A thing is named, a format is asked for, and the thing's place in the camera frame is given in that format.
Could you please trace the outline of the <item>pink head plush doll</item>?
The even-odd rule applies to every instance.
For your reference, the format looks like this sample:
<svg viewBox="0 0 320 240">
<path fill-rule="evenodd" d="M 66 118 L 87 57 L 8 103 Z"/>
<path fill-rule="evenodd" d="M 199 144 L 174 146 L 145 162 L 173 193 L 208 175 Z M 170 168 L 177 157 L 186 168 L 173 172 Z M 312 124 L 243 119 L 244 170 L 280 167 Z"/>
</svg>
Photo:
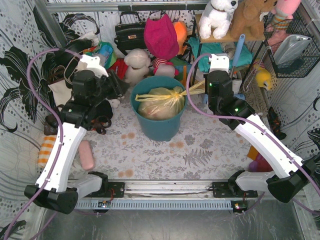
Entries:
<svg viewBox="0 0 320 240">
<path fill-rule="evenodd" d="M 155 58 L 153 63 L 153 74 L 155 76 L 167 76 L 174 78 L 179 74 L 179 71 L 174 67 L 174 64 L 165 59 Z"/>
</svg>

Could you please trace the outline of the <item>rainbow folded cloth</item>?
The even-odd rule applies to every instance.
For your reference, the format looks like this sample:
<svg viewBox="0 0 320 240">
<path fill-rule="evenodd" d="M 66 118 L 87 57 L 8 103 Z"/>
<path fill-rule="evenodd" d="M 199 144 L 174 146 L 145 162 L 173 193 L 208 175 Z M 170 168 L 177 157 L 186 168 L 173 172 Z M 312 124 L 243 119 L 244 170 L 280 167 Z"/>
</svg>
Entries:
<svg viewBox="0 0 320 240">
<path fill-rule="evenodd" d="M 185 87 L 187 82 L 187 76 L 189 74 L 189 71 L 192 65 L 177 57 L 172 58 L 170 62 L 173 63 L 174 68 L 178 72 L 178 74 L 174 78 L 178 80 Z"/>
</svg>

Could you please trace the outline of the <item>small white plush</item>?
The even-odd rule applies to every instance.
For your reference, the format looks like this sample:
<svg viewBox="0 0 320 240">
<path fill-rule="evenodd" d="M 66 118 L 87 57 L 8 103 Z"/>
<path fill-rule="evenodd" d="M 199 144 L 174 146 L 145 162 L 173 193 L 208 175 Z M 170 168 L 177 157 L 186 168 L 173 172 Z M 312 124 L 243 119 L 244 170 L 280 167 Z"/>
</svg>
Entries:
<svg viewBox="0 0 320 240">
<path fill-rule="evenodd" d="M 108 102 L 112 109 L 117 109 L 121 104 L 121 101 L 119 99 L 108 99 Z"/>
</svg>

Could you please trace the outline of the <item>white storage box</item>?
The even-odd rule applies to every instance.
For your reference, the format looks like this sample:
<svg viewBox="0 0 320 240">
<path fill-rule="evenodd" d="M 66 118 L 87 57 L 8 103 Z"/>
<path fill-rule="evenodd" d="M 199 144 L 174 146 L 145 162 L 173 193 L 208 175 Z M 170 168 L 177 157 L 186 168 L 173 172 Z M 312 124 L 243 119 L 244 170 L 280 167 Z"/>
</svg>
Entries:
<svg viewBox="0 0 320 240">
<path fill-rule="evenodd" d="M 196 73 L 195 79 L 198 82 L 201 82 L 201 81 L 205 80 L 206 76 L 207 76 L 206 73 L 199 71 Z M 241 75 L 240 71 L 239 70 L 234 71 L 233 76 L 232 76 L 232 90 L 235 95 L 239 93 L 241 84 L 242 84 L 242 75 Z"/>
</svg>

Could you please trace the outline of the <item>yellow trash bag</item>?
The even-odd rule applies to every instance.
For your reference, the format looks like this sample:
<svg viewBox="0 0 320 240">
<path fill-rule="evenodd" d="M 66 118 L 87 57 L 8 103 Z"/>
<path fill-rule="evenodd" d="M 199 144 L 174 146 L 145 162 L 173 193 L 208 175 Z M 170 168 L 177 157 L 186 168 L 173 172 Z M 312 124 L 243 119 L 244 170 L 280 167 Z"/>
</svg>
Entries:
<svg viewBox="0 0 320 240">
<path fill-rule="evenodd" d="M 180 86 L 172 89 L 153 88 L 148 94 L 137 94 L 139 102 L 137 112 L 144 118 L 154 121 L 168 120 L 183 111 L 187 103 L 187 91 Z"/>
</svg>

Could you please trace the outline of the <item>brown teddy bear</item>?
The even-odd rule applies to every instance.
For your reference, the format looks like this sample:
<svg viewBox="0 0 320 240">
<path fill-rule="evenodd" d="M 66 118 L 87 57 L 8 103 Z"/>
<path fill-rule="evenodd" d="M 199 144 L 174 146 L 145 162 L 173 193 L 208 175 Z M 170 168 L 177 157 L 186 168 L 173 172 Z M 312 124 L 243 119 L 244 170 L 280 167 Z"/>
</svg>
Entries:
<svg viewBox="0 0 320 240">
<path fill-rule="evenodd" d="M 239 38 L 243 30 L 248 28 L 255 39 L 264 36 L 264 23 L 260 20 L 265 14 L 271 12 L 277 4 L 277 0 L 244 0 L 233 14 L 230 35 Z"/>
</svg>

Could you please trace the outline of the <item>teal folded cloth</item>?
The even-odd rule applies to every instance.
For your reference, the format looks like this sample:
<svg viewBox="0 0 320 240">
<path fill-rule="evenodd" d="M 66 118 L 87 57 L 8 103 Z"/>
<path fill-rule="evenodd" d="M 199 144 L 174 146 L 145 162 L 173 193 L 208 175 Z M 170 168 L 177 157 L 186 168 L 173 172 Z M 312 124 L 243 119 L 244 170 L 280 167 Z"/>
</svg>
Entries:
<svg viewBox="0 0 320 240">
<path fill-rule="evenodd" d="M 191 37 L 188 40 L 188 43 L 190 44 L 192 48 L 192 53 L 194 54 L 194 57 L 198 57 L 198 50 L 199 50 L 199 45 L 200 42 L 197 38 Z M 222 54 L 223 49 L 221 47 L 220 43 L 203 43 L 201 47 L 200 54 Z M 248 50 L 248 48 L 243 45 L 242 50 L 237 62 L 236 67 L 242 67 L 245 65 L 249 65 L 253 60 L 253 54 Z M 198 68 L 201 72 L 203 73 L 208 73 L 210 69 L 210 64 L 209 64 L 209 57 L 203 57 L 199 60 L 198 62 Z"/>
</svg>

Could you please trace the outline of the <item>black round hat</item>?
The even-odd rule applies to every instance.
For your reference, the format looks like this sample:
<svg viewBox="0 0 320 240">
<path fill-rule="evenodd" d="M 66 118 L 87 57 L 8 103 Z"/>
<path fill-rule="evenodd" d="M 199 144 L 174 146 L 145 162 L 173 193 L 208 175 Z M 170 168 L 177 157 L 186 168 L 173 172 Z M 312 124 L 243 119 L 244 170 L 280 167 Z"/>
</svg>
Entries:
<svg viewBox="0 0 320 240">
<path fill-rule="evenodd" d="M 80 54 L 83 50 L 90 48 L 92 44 L 90 39 L 77 39 L 67 44 L 65 49 Z M 73 54 L 62 49 L 54 53 L 54 61 L 58 66 L 66 67 L 73 57 Z"/>
</svg>

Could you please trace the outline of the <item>blue floor mop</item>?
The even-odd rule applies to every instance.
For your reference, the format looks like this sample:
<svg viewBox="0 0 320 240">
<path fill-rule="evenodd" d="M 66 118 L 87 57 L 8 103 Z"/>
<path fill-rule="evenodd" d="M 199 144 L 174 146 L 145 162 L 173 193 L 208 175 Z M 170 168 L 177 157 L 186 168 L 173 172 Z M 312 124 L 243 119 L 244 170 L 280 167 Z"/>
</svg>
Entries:
<svg viewBox="0 0 320 240">
<path fill-rule="evenodd" d="M 245 34 L 241 34 L 239 39 L 238 39 L 238 42 L 237 42 L 237 45 L 236 45 L 236 49 L 235 49 L 235 53 L 234 53 L 234 56 L 233 56 L 233 61 L 232 61 L 232 68 L 230 69 L 229 71 L 229 77 L 232 78 L 233 75 L 234 75 L 234 70 L 235 70 L 235 67 L 239 61 L 239 58 L 240 58 L 240 54 L 241 54 L 241 51 L 242 51 L 242 47 L 244 45 L 244 42 L 245 42 Z"/>
</svg>

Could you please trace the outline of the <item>cream plush lamb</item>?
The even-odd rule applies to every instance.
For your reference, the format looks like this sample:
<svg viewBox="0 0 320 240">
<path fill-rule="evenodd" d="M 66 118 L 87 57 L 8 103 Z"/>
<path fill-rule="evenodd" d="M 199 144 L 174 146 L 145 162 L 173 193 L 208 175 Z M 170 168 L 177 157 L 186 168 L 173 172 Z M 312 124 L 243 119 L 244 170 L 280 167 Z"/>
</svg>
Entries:
<svg viewBox="0 0 320 240">
<path fill-rule="evenodd" d="M 124 63 L 128 66 L 124 80 L 133 86 L 143 80 L 149 73 L 151 59 L 144 49 L 136 48 L 124 57 Z"/>
</svg>

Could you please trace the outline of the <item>magenta cloth bag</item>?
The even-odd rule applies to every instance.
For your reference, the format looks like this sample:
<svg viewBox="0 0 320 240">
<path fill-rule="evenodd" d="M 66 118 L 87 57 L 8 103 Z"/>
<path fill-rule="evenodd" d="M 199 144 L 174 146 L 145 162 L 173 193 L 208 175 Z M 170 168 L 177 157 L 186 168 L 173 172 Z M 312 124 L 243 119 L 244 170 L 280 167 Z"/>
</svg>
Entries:
<svg viewBox="0 0 320 240">
<path fill-rule="evenodd" d="M 177 34 L 166 13 L 158 20 L 147 19 L 144 42 L 148 51 L 159 59 L 169 61 L 179 52 Z"/>
</svg>

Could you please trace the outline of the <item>yellow plush toy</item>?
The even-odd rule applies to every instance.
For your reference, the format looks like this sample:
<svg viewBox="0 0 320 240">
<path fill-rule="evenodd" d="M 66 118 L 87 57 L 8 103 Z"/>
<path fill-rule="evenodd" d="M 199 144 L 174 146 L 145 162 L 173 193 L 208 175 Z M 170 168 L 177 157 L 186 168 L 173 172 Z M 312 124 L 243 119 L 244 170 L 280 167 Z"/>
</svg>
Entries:
<svg viewBox="0 0 320 240">
<path fill-rule="evenodd" d="M 265 68 L 264 63 L 261 61 L 255 61 L 253 64 L 253 68 L 255 70 L 255 80 L 258 87 L 264 88 L 265 90 L 269 91 L 272 86 L 272 76 L 270 72 Z"/>
</svg>

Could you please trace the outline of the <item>pink sponge roll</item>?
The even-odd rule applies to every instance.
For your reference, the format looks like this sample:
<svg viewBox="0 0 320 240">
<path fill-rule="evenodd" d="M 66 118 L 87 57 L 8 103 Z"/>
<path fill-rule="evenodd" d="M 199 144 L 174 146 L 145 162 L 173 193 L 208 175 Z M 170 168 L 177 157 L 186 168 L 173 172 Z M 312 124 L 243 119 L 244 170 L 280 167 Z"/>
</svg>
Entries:
<svg viewBox="0 0 320 240">
<path fill-rule="evenodd" d="M 91 144 L 87 140 L 82 140 L 78 146 L 79 161 L 85 171 L 95 167 L 95 159 L 92 152 Z"/>
</svg>

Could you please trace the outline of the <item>pink plush toy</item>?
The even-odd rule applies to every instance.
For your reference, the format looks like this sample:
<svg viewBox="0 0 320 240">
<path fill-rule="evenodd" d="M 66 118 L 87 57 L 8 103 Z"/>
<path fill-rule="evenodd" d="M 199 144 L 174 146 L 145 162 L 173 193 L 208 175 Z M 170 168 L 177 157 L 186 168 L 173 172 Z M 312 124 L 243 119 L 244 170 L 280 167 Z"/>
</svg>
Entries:
<svg viewBox="0 0 320 240">
<path fill-rule="evenodd" d="M 275 7 L 271 10 L 273 17 L 268 24 L 268 28 L 276 30 L 286 30 L 298 9 L 301 0 L 278 0 Z"/>
</svg>

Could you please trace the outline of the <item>brown patterned bag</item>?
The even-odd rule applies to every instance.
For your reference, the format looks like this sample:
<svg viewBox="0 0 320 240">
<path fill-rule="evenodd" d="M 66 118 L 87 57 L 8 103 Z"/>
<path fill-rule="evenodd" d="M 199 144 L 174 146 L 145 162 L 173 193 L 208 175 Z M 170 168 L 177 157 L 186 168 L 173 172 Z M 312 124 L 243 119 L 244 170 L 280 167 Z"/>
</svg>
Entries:
<svg viewBox="0 0 320 240">
<path fill-rule="evenodd" d="M 88 131 L 95 131 L 100 135 L 105 135 L 107 133 L 107 129 L 111 127 L 112 125 L 112 117 L 113 112 L 106 111 L 102 113 L 97 113 L 93 120 L 90 123 L 90 126 L 88 127 Z M 45 136 L 51 136 L 51 135 L 57 135 L 58 134 L 58 121 L 54 117 L 53 114 L 50 114 L 45 117 L 45 123 L 44 123 L 44 135 Z"/>
</svg>

